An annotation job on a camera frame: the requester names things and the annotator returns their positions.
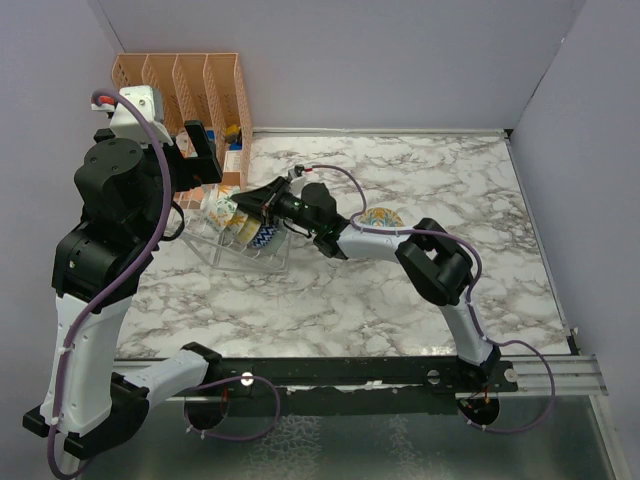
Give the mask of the red and blue patterned bowl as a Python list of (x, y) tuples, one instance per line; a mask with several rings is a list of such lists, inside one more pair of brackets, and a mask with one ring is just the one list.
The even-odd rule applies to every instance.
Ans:
[(277, 231), (276, 225), (262, 225), (249, 245), (254, 249), (261, 250), (272, 241)]

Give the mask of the yellow teal patterned bowl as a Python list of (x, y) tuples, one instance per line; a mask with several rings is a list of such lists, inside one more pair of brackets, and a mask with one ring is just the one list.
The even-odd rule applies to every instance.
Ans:
[(261, 222), (248, 217), (242, 228), (236, 233), (236, 240), (242, 245), (248, 245), (258, 234)]

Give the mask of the white orange leaf bowl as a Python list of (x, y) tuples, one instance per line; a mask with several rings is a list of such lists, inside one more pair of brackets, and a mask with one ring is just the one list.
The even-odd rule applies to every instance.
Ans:
[(248, 218), (249, 216), (245, 212), (237, 209), (234, 215), (226, 223), (225, 231), (229, 232), (231, 235), (237, 235), (244, 227)]

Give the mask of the blue yellow floral bowl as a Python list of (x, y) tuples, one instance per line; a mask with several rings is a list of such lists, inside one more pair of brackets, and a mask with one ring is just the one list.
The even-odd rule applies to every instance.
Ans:
[(400, 215), (389, 208), (372, 207), (365, 210), (358, 218), (362, 225), (376, 228), (400, 228), (404, 222)]

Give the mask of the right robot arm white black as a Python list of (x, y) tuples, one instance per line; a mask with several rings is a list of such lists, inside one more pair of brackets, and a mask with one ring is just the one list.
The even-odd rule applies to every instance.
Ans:
[(294, 194), (292, 182), (283, 177), (234, 194), (232, 201), (264, 225), (283, 220), (307, 231), (328, 258), (399, 264), (417, 293), (445, 318), (455, 342), (461, 383), (481, 391), (494, 381), (500, 350), (486, 337), (471, 302), (474, 263), (460, 240), (435, 220), (425, 218), (412, 229), (357, 224), (338, 213), (325, 184), (309, 183)]

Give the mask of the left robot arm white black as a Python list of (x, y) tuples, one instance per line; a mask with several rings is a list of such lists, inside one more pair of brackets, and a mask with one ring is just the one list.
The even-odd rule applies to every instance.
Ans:
[(124, 317), (153, 259), (143, 251), (157, 248), (153, 233), (164, 197), (222, 179), (202, 123), (188, 121), (185, 129), (196, 155), (186, 159), (175, 143), (163, 144), (168, 189), (147, 141), (109, 129), (96, 132), (74, 175), (84, 202), (81, 219), (58, 243), (52, 277), (55, 357), (66, 369), (52, 375), (45, 400), (24, 415), (23, 425), (40, 437), (63, 434), (65, 451), (80, 460), (127, 442), (149, 411), (173, 395), (191, 388), (206, 395), (220, 385), (220, 355), (196, 342), (135, 373), (113, 370)]

